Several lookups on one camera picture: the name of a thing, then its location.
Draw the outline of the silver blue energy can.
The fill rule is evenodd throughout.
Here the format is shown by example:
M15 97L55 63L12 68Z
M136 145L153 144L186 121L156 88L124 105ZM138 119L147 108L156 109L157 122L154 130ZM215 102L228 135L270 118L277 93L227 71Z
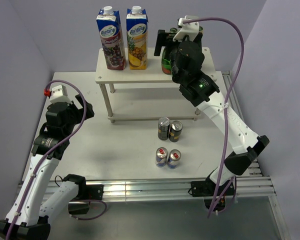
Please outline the silver blue energy can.
M165 147L159 147L155 153L155 164L157 167L164 167L167 163L168 150Z

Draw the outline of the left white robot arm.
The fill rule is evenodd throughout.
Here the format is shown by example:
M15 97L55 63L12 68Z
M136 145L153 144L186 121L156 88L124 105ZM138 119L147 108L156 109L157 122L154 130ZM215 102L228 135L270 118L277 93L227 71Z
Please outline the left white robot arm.
M46 240L51 223L71 200L86 197L86 179L68 174L55 193L42 202L51 176L59 165L72 137L95 113L90 103L76 95L82 106L66 95L50 96L45 113L46 121L33 142L29 169L20 192L6 215L0 220L0 238L3 240Z

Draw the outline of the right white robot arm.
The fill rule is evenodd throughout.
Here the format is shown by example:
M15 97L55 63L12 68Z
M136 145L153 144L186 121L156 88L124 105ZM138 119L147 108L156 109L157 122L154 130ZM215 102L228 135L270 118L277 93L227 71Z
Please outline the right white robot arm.
M207 191L217 195L226 182L247 170L270 140L244 123L229 106L218 85L202 71L205 55L197 40L191 41L185 36L173 41L174 36L174 32L160 29L154 55L159 56L162 48L168 49L172 81L179 85L182 96L215 124L224 135L224 144L232 148L230 155L226 155L225 149L222 151L220 166L207 178Z

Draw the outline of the aluminium rail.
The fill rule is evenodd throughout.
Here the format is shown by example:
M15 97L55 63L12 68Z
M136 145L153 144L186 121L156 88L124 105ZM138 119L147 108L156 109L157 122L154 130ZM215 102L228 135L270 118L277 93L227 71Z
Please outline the aluminium rail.
M230 71L222 71L221 74L222 74L226 89L228 90L231 83L232 83L231 72ZM231 90L230 97L229 97L229 102L231 103L231 106L234 108L234 111L242 119L244 119L234 89ZM248 171L249 171L250 177L265 178L265 176L263 175L263 173L260 169L260 165L259 165L259 162L258 162L257 159L253 161L252 165L248 168ZM272 213L273 213L273 216L274 216L274 220L275 220L276 226L278 228L280 239L281 240L291 240L291 236L290 236L286 221L284 219L284 215L282 213L282 210L280 208L280 204L278 202L277 194L275 193L275 190L273 192L274 192L274 196L269 196L268 198L269 198L269 203L270 203L271 210L272 210Z
M102 186L101 199L107 203L115 202L147 202L190 200L188 194L191 182L200 178L151 179L151 180L88 180L88 187ZM236 196L272 197L276 195L275 188L269 177L239 177L237 178Z

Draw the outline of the dark can yellow label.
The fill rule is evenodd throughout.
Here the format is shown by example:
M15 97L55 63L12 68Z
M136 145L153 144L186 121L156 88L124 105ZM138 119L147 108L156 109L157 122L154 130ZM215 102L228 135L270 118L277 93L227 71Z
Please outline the dark can yellow label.
M183 124L175 120L170 124L170 129L169 129L169 140L171 142L177 142L180 139L181 133L183 130Z

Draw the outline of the dark can open top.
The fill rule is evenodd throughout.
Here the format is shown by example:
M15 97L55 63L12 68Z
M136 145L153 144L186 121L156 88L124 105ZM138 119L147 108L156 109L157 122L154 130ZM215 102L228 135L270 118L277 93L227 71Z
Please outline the dark can open top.
M161 117L158 120L158 138L160 140L167 140L169 137L169 131L170 131L170 125L171 125L171 121L168 117Z

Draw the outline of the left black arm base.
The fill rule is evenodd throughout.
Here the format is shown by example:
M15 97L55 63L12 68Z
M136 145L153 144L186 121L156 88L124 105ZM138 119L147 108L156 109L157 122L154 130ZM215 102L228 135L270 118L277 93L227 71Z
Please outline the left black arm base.
M92 208L92 202L84 202L83 200L102 200L104 192L103 184L88 184L83 194L73 198L68 204L68 213L71 215L86 215Z

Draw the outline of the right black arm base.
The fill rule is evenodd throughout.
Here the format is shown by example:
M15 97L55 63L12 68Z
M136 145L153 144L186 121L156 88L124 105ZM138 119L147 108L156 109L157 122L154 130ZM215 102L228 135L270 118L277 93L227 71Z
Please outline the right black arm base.
M209 210L213 206L213 195L216 185L210 180L210 176L205 180L196 180L190 182L190 189L188 194L194 198L203 197L204 206ZM223 212L228 206L230 206L236 196L237 192L237 178L234 176L230 180L227 180L223 185L219 186L216 195L217 204L215 205L213 212Z

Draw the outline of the white two-tier shelf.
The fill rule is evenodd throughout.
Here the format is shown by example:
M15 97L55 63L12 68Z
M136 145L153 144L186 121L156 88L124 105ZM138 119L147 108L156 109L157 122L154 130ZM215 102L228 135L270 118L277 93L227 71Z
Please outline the white two-tier shelf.
M179 92L179 85L163 73L161 57L150 47L145 70L107 69L103 50L99 50L95 82L104 99L107 118L118 121L153 121L160 117L171 120L194 120L201 112Z

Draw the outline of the grape juice carton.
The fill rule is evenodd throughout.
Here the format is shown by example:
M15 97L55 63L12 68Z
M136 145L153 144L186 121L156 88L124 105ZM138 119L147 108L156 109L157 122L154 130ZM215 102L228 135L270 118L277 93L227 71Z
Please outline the grape juice carton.
M126 55L119 11L112 6L103 7L96 17L96 24L107 68L124 70Z

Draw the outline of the aluminium rail right side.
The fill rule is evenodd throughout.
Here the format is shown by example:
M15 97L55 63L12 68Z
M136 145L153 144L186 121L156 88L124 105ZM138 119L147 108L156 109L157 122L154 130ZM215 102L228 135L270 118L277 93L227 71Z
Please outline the aluminium rail right side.
M222 71L221 74L222 74L226 89L228 90L231 83L232 83L231 72L230 71ZM229 97L229 102L231 103L231 106L234 108L234 111L242 119L244 119L234 89L231 90L230 97ZM250 177L265 178L265 176L263 175L263 173L260 169L260 165L259 165L259 162L258 162L257 159L253 161L252 165L248 168L248 171L249 171ZM274 196L269 196L268 198L269 198L269 203L270 203L271 210L272 210L272 213L273 213L273 216L274 216L274 220L275 220L276 226L278 228L280 239L281 240L291 240L291 236L290 236L286 221L284 219L284 215L282 213L282 210L280 208L280 204L278 202L277 194L275 193L275 190L273 192L274 192Z

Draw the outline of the aluminium rail front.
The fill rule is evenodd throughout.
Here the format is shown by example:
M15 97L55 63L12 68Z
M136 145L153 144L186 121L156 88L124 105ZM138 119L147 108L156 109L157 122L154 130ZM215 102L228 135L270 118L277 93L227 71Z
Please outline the aluminium rail front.
M147 202L190 200L188 194L191 182L200 178L151 179L151 180L88 180L88 187L102 186L101 199L107 203L115 202ZM237 178L236 196L272 197L276 195L275 188L269 177L239 177Z

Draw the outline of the pineapple juice carton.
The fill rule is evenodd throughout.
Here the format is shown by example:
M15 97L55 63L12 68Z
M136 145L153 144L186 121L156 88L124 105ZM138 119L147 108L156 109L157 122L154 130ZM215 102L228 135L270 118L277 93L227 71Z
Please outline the pineapple juice carton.
M148 65L148 16L141 6L127 9L126 36L129 68L145 70Z

